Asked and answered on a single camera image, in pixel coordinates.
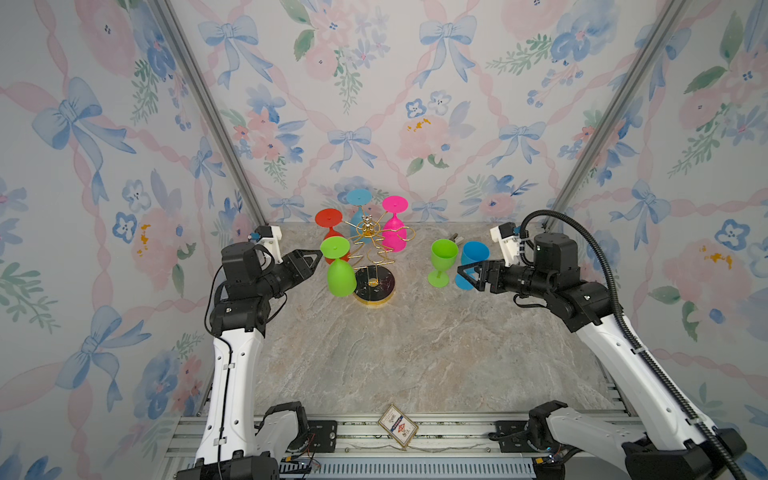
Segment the green wine glass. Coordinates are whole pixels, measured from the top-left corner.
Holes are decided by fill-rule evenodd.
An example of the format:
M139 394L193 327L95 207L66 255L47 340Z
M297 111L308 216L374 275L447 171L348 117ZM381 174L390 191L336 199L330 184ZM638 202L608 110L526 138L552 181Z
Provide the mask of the green wine glass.
M444 288L450 283L448 271L458 256L457 244L449 239L439 239L431 245L431 263L434 268L428 275L428 281L435 288Z
M357 286L354 268L344 257L350 252L349 241L341 236L325 239L321 244L323 256L331 261L327 273L328 289L336 297L351 295Z

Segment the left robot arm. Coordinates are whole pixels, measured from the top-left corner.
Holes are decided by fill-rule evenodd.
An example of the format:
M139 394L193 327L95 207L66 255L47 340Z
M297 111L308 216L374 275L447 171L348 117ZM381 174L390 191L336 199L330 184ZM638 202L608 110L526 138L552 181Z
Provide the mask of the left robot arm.
M222 274L214 283L206 327L214 347L214 377L206 428L193 464L179 479L277 479L292 444L309 431L298 401L254 416L257 360L270 303L315 273L322 253L296 249L282 257L264 242L240 242L222 251Z

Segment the blue wine glass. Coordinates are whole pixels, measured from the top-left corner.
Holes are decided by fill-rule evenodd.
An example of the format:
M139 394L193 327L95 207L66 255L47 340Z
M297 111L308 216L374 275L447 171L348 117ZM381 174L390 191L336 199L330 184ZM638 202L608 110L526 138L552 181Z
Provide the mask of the blue wine glass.
M471 263L485 261L490 256L490 249L488 246L479 241L469 241L463 246L460 266L464 266ZM456 286L464 291L473 290L473 286L464 279L460 274L455 278Z

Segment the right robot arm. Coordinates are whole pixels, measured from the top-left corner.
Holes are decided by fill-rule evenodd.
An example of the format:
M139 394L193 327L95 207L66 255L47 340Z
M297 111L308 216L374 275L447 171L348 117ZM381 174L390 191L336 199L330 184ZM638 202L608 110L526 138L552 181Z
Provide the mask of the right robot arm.
M642 423L623 429L550 401L530 412L531 442L572 446L632 479L743 478L737 461L747 451L745 440L690 402L615 312L607 286L582 279L577 243L564 234L539 234L529 265L516 251L507 247L503 259L462 265L457 273L478 291L538 299L599 359Z

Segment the red wine glass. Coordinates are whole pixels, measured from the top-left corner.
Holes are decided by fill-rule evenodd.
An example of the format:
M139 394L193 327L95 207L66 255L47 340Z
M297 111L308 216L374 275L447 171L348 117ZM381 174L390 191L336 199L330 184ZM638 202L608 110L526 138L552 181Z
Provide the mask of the red wine glass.
M343 214L340 210L334 209L334 208L326 208L321 211L319 211L315 216L315 223L322 228L325 228L328 230L326 233L323 242L321 243L321 250L323 251L323 255L325 256L326 262L328 264L333 263L337 258L330 258L325 255L325 250L322 248L322 244L325 243L325 241L329 238L336 238L339 237L341 239L347 240L339 231L336 230L335 227L340 225L342 223ZM349 242L347 241L347 251L346 253L341 257L341 260L343 261L349 261Z

